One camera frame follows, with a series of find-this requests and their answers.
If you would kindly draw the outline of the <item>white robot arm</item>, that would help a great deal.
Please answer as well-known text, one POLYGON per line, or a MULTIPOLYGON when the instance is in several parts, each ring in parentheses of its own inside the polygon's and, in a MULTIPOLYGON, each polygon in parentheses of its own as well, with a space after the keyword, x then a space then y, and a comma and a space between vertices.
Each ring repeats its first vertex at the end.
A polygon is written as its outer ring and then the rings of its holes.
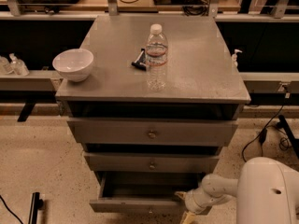
POLYGON ((273 159, 247 161, 237 179, 205 175, 196 189, 175 193, 186 211, 181 224, 236 199, 236 224, 299 224, 299 172, 273 159))

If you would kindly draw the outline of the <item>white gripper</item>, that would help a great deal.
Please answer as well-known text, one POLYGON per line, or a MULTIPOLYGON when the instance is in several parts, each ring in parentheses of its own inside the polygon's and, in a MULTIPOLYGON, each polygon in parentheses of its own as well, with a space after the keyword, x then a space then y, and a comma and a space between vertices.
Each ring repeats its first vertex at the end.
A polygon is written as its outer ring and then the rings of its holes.
POLYGON ((184 200, 187 210, 190 211, 183 213, 180 224, 194 224, 196 215, 203 213, 214 201, 214 197, 203 189, 176 191, 175 195, 184 200))

